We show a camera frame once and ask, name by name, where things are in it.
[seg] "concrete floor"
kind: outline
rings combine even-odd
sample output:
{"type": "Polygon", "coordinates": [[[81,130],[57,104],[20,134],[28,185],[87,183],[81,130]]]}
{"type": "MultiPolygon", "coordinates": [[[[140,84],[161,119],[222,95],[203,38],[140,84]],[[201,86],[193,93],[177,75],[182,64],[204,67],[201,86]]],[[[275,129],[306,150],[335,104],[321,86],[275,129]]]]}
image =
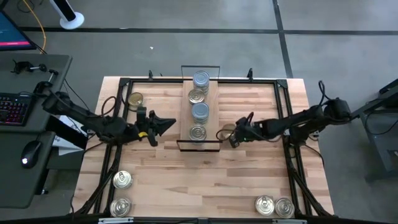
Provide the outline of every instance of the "concrete floor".
{"type": "MultiPolygon", "coordinates": [[[[277,29],[272,0],[70,0],[90,28],[277,29]]],[[[395,0],[279,0],[284,29],[398,30],[395,0]]],[[[36,7],[44,26],[57,27],[58,16],[45,1],[36,7]]],[[[6,12],[19,26],[37,27],[30,14],[6,12]]],[[[27,32],[41,45],[41,32],[27,32]]],[[[317,81],[330,97],[339,96],[355,110],[398,76],[397,35],[285,35],[292,74],[303,78],[310,104],[319,102],[317,81]]],[[[222,77],[285,78],[279,35],[184,33],[48,32],[49,54],[73,56],[71,86],[88,106],[96,106],[102,78],[108,75],[180,75],[181,65],[219,65],[222,77]]],[[[359,121],[328,127],[320,149],[336,215],[343,218],[398,222],[397,180],[366,183],[378,160],[359,121]]],[[[0,210],[0,219],[63,215],[77,172],[54,173],[52,193],[35,198],[27,210],[0,210]]]]}

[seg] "monitor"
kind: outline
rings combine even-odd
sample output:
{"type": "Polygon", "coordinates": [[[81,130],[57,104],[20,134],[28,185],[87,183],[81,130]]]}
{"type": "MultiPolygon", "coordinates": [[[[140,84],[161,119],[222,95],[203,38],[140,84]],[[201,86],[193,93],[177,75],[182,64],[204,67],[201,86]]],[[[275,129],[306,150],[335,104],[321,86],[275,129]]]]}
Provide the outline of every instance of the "monitor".
{"type": "Polygon", "coordinates": [[[35,44],[4,12],[0,12],[0,51],[34,50],[35,44]]]}

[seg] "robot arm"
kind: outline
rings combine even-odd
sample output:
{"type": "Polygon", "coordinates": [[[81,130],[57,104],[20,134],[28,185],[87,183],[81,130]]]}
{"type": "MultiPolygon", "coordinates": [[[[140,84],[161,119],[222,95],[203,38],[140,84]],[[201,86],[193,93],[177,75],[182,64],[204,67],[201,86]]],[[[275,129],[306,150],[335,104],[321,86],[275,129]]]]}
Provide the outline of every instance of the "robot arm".
{"type": "Polygon", "coordinates": [[[151,146],[157,146],[156,135],[161,136],[174,123],[175,119],[162,119],[154,111],[146,118],[146,108],[137,109],[137,121],[129,124],[120,117],[96,115],[74,104],[67,93],[50,92],[42,103],[43,109],[51,114],[66,115],[83,125],[85,131],[94,131],[99,140],[108,144],[125,144],[148,138],[151,146]]]}
{"type": "Polygon", "coordinates": [[[247,118],[241,118],[236,122],[236,129],[229,139],[232,147],[238,147],[240,142],[273,139],[285,130],[290,131],[292,144],[302,146],[311,133],[320,132],[329,124],[340,125],[351,121],[351,111],[347,102],[339,98],[282,119],[251,122],[253,115],[252,112],[247,118]]]}

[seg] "wooden tabletop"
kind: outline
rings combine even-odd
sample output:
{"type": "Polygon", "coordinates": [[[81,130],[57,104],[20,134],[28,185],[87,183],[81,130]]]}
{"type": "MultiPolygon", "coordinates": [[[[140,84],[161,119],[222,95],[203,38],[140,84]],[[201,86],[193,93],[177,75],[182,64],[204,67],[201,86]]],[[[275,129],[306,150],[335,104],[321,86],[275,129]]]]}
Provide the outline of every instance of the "wooden tabletop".
{"type": "MultiPolygon", "coordinates": [[[[96,113],[107,97],[116,96],[119,79],[104,77],[96,113]]],[[[303,80],[287,82],[293,112],[307,109],[303,80]]],[[[218,90],[220,128],[252,111],[253,121],[277,118],[272,85],[219,84],[218,90]]],[[[135,83],[133,91],[144,95],[148,111],[155,110],[158,117],[176,118],[177,122],[157,138],[157,147],[151,147],[147,140],[123,146],[119,170],[130,172],[134,182],[128,189],[116,190],[115,198],[127,197],[132,201],[129,216],[264,218],[254,207],[258,196],[270,195],[274,200],[290,198],[282,141],[244,142],[236,149],[224,142],[220,152],[180,152],[175,141],[180,137],[182,83],[135,83]]],[[[136,115],[130,112],[127,121],[135,120],[136,115]]],[[[92,139],[87,147],[97,143],[97,139],[92,139]]],[[[319,150],[317,142],[308,140],[307,144],[319,150]]],[[[73,199],[75,210],[98,185],[105,147],[96,147],[85,154],[73,199]]],[[[320,157],[306,147],[301,152],[308,188],[325,210],[333,213],[320,157]]],[[[108,188],[104,191],[101,211],[107,194],[108,188]]],[[[298,196],[304,212],[300,190],[298,196]]]]}

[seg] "computer keyboard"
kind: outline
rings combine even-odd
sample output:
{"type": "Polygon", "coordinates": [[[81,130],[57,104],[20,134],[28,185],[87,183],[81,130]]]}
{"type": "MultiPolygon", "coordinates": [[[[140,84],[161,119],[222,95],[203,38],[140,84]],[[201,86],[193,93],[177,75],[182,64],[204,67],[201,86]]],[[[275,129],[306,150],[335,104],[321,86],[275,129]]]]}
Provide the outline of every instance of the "computer keyboard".
{"type": "Polygon", "coordinates": [[[20,93],[0,93],[0,125],[24,126],[34,96],[20,93]]]}

